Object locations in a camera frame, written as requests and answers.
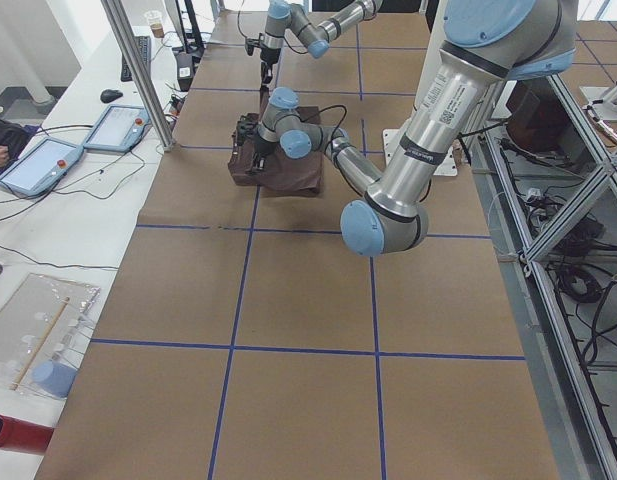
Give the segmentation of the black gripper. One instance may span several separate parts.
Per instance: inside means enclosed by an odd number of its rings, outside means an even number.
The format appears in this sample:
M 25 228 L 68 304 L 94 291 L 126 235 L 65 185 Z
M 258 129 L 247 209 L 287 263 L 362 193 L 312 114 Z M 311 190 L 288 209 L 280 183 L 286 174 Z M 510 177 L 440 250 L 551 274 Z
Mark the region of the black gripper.
M 250 167 L 246 170 L 248 175 L 257 175 L 265 171 L 266 157 L 274 153 L 274 143 L 264 139 L 259 133 L 253 136 L 254 156 Z
M 273 79 L 273 66 L 279 62 L 281 50 L 277 48 L 262 48 L 260 53 L 261 91 L 268 91 Z

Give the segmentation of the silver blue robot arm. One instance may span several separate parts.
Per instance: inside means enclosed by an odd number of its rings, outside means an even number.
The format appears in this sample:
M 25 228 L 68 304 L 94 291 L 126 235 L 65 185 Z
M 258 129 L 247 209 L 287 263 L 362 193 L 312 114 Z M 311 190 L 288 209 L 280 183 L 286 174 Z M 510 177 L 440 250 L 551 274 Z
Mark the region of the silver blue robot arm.
M 285 87 L 269 97 L 253 133 L 254 151 L 264 157 L 281 149 L 293 159 L 325 154 L 359 195 L 340 218 L 347 247 L 367 257 L 409 250 L 427 233 L 420 196 L 485 91 L 499 81 L 568 69 L 577 11 L 574 1 L 449 2 L 439 20 L 440 66 L 385 169 L 341 128 L 303 121 L 297 94 Z
M 270 1 L 264 32 L 254 41 L 260 49 L 261 87 L 267 89 L 273 78 L 273 67 L 279 62 L 287 31 L 290 31 L 315 59 L 322 57 L 343 33 L 362 21 L 373 19 L 383 2 L 357 0 L 315 24 L 299 4 Z

